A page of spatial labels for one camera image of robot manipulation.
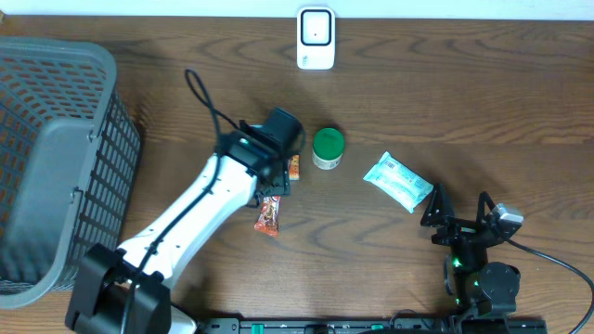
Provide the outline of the red chocolate bar wrapper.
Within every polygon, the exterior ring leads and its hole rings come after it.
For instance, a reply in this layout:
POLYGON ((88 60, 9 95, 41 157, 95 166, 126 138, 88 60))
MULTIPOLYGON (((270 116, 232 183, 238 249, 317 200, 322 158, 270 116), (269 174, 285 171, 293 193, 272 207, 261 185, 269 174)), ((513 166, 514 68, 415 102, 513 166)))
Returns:
POLYGON ((278 212, 280 196, 264 197, 257 221, 254 224, 256 231, 267 234, 272 238, 278 236, 278 212))

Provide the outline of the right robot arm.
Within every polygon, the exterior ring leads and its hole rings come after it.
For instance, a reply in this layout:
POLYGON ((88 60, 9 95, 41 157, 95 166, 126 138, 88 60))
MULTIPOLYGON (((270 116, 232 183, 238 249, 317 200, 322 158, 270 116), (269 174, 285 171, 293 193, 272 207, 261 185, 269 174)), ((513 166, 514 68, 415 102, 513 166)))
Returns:
POLYGON ((420 224, 436 229, 432 243, 450 249, 444 262, 445 288, 457 309, 445 319, 444 330, 509 333, 521 274, 512 265, 489 261, 487 250, 513 236, 523 226, 523 215, 483 192, 476 218, 458 218, 444 186, 437 184, 420 224))

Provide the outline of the small orange snack box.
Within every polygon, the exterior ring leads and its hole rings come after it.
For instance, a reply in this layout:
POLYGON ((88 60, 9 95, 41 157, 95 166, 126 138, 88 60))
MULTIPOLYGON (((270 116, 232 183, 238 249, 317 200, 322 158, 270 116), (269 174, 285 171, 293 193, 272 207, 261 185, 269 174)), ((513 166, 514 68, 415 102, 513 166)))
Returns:
POLYGON ((288 160, 289 179, 291 181, 299 181, 300 176, 300 156, 293 155, 288 160))

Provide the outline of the green lid jar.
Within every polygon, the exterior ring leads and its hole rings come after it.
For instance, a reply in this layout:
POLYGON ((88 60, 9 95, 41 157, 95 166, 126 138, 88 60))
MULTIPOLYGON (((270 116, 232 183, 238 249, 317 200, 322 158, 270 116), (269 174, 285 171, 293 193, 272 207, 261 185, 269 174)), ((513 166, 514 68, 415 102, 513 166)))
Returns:
POLYGON ((314 137, 313 163, 321 170, 332 170, 340 164, 344 149, 343 134, 335 128, 323 128, 314 137))

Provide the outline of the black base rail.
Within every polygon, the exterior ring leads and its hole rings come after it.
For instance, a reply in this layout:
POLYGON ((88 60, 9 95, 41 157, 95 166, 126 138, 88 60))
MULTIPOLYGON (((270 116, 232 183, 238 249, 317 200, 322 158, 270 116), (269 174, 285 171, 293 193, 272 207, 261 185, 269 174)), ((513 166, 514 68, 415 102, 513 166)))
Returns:
POLYGON ((214 318, 199 324, 199 334, 356 334, 356 333, 510 333, 547 334, 543 320, 466 320, 399 315, 395 319, 237 319, 214 318))

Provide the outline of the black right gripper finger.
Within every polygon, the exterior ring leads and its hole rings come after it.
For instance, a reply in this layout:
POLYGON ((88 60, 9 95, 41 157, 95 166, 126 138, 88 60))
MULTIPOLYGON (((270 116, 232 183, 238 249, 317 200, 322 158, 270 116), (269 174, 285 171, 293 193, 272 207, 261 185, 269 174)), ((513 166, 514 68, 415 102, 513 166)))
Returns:
POLYGON ((454 208, 450 197, 446 194, 444 185, 441 183, 435 184, 431 198, 420 220, 420 225, 425 227, 448 226, 454 218, 454 208))
POLYGON ((486 215, 496 207, 496 204, 491 199, 490 195, 483 191, 478 198, 478 208, 476 222, 482 223, 486 215))

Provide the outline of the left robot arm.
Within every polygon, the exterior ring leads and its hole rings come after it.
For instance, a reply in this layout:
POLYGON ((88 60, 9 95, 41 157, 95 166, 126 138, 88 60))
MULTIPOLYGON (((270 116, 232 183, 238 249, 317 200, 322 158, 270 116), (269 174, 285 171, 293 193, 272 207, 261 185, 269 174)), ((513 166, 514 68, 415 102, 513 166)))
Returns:
POLYGON ((191 186, 151 225, 118 249, 83 257, 65 317, 76 333, 194 333, 198 323, 171 292, 218 227, 260 196, 290 191, 288 160, 303 146, 302 124, 275 108, 261 125, 223 135, 191 186))

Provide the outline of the light blue tissue pack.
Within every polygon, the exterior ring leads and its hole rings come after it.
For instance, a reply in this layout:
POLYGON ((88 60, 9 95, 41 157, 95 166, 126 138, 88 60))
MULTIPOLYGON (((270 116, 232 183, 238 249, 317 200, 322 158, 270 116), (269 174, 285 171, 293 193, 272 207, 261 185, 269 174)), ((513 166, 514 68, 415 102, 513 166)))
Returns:
POLYGON ((409 213, 433 191, 433 185, 412 172, 386 151, 365 174, 370 182, 400 203, 409 213))

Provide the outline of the grey plastic shopping basket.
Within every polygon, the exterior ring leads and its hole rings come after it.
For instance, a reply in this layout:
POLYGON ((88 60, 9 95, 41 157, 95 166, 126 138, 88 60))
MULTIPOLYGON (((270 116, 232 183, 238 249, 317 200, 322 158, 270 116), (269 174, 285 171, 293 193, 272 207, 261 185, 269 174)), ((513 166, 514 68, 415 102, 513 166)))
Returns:
POLYGON ((86 252, 116 248, 139 132, 117 65, 92 43, 1 40, 1 305, 73 287, 86 252))

